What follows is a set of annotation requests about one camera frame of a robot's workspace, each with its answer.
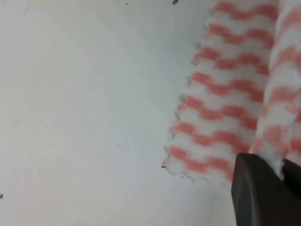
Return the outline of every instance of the red and white striped fabric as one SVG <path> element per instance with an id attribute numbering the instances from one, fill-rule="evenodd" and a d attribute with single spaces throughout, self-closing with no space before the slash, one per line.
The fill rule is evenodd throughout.
<path id="1" fill-rule="evenodd" d="M 219 0 L 164 166 L 231 181 L 237 153 L 301 164 L 301 1 Z"/>

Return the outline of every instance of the red stripe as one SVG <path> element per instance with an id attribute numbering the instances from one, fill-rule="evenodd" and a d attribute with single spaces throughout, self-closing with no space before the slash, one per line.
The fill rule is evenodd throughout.
<path id="1" fill-rule="evenodd" d="M 248 116 L 247 110 L 236 105 L 225 105 L 220 110 L 208 109 L 201 100 L 187 95 L 185 97 L 185 106 L 198 111 L 199 116 L 203 120 L 215 121 L 221 120 L 224 117 L 235 118 L 240 121 L 240 125 L 246 129 L 256 129 L 256 118 Z"/>
<path id="2" fill-rule="evenodd" d="M 253 102 L 263 101 L 263 91 L 257 90 L 254 87 L 254 83 L 251 80 L 246 79 L 234 79 L 230 81 L 228 85 L 221 85 L 214 82 L 213 78 L 209 74 L 201 72 L 194 72 L 191 77 L 192 81 L 197 81 L 206 86 L 207 91 L 218 95 L 227 96 L 231 91 L 243 91 L 250 94 L 250 100 Z"/>
<path id="3" fill-rule="evenodd" d="M 184 161 L 188 170 L 198 173 L 207 173 L 208 169 L 214 168 L 225 172 L 229 181 L 232 181 L 233 179 L 233 168 L 231 163 L 226 159 L 212 156 L 208 156 L 204 161 L 189 159 L 188 151 L 174 145 L 169 147 L 169 153 L 173 157 Z"/>
<path id="4" fill-rule="evenodd" d="M 215 67 L 220 70 L 234 70 L 238 65 L 252 65 L 256 67 L 257 72 L 263 75 L 268 75 L 268 64 L 254 54 L 241 54 L 237 59 L 220 59 L 221 54 L 210 48 L 204 47 L 194 56 L 194 60 L 199 62 L 201 59 L 215 61 Z"/>
<path id="5" fill-rule="evenodd" d="M 175 134 L 184 133 L 191 136 L 193 142 L 202 147 L 212 146 L 217 143 L 225 143 L 232 147 L 232 151 L 234 153 L 247 153 L 250 147 L 249 144 L 243 144 L 240 142 L 240 136 L 232 132 L 216 131 L 212 135 L 208 136 L 198 133 L 198 130 L 192 124 L 183 121 L 173 126 L 173 131 Z"/>
<path id="6" fill-rule="evenodd" d="M 245 34 L 233 34 L 227 27 L 217 24 L 209 24 L 208 29 L 211 34 L 221 36 L 226 43 L 241 45 L 246 40 L 260 40 L 268 49 L 273 46 L 274 37 L 265 30 L 249 29 Z"/>
<path id="7" fill-rule="evenodd" d="M 295 46 L 289 46 L 278 54 L 277 60 L 271 68 L 271 74 L 273 74 L 279 66 L 285 63 L 292 63 L 301 70 L 301 52 L 299 52 Z"/>
<path id="8" fill-rule="evenodd" d="M 277 19 L 277 8 L 270 4 L 257 5 L 252 10 L 242 11 L 234 3 L 227 1 L 218 2 L 213 8 L 213 12 L 229 13 L 232 19 L 249 20 L 255 16 L 264 16 L 275 22 Z"/>
<path id="9" fill-rule="evenodd" d="M 291 90 L 290 87 L 276 87 L 272 90 L 268 102 L 263 106 L 262 116 L 265 117 L 272 105 L 277 103 L 287 103 L 287 110 L 295 113 L 294 99 L 298 94 L 297 91 Z"/>
<path id="10" fill-rule="evenodd" d="M 292 140 L 292 150 L 301 154 L 301 140 Z"/>
<path id="11" fill-rule="evenodd" d="M 275 43 L 278 43 L 281 37 L 294 25 L 301 23 L 301 6 L 295 7 L 282 21 L 280 31 L 275 38 Z"/>

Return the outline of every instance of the fabric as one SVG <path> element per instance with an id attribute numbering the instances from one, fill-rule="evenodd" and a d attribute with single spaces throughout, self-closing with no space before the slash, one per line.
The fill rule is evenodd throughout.
<path id="1" fill-rule="evenodd" d="M 301 164 L 301 1 L 215 2 L 164 166 L 230 182 L 237 153 Z"/>

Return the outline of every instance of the white surface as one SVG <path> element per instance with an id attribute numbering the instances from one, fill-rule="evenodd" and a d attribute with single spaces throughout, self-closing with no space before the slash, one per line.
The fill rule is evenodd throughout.
<path id="1" fill-rule="evenodd" d="M 1 225 L 235 225 L 230 194 L 161 169 L 208 9 L 2 1 Z"/>

